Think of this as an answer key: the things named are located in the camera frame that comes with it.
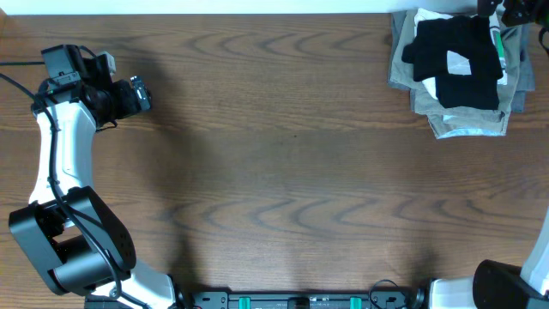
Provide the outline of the black t-shirt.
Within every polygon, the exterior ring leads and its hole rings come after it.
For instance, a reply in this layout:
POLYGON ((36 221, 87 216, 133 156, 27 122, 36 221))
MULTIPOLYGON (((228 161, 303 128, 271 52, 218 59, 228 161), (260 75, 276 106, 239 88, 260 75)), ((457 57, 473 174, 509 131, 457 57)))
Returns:
POLYGON ((434 80, 432 92, 442 107, 498 109, 497 85, 504 73, 488 18, 419 21, 401 60, 413 66, 416 82, 434 80))

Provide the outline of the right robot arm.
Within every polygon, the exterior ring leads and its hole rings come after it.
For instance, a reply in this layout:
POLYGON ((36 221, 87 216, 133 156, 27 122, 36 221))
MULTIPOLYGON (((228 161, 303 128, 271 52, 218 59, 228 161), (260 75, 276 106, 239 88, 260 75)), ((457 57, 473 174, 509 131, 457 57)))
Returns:
MULTIPOLYGON (((506 26, 537 23, 539 42, 548 33, 548 1, 503 1, 506 26)), ((433 279, 403 308, 548 309, 548 208, 533 250, 522 267, 493 260, 481 262, 474 275, 433 279)))

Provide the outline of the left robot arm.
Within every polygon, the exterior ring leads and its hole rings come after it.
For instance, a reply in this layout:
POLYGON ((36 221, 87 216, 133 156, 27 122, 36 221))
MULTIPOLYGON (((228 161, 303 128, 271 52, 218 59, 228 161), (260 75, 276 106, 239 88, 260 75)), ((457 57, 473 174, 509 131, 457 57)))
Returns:
POLYGON ((150 108, 142 79, 58 76, 31 97, 39 171, 28 205, 10 213, 9 231, 43 283, 96 306, 178 308, 172 278, 137 259, 128 229, 94 190, 94 136, 150 108))

